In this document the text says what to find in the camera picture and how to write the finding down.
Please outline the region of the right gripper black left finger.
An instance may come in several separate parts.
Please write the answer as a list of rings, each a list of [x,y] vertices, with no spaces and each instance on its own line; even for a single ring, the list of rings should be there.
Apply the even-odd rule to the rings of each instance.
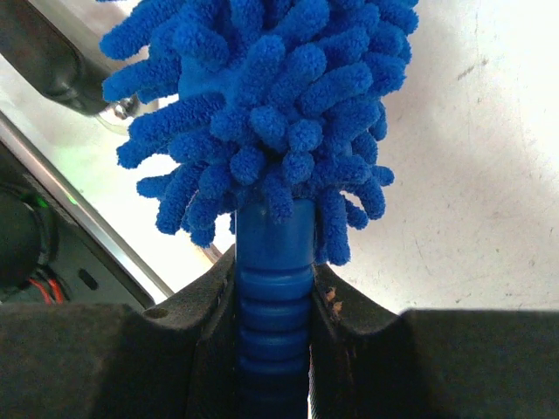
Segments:
[[[2,306],[2,417],[233,418],[234,264],[145,312]]]

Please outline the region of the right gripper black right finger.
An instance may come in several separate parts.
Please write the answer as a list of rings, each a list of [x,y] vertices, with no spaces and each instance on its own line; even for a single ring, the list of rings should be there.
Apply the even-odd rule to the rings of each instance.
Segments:
[[[315,418],[555,418],[555,311],[395,314],[315,270]]]

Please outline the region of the blue microfiber duster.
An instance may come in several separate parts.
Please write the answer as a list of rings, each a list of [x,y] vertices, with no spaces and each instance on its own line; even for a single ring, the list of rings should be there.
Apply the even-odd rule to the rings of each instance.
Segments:
[[[307,414],[314,267],[346,264],[349,229],[385,211],[383,98],[399,90],[418,27],[412,1],[141,1],[100,41],[124,66],[108,101],[174,101],[136,118],[123,168],[157,229],[208,247],[236,238],[236,417]]]

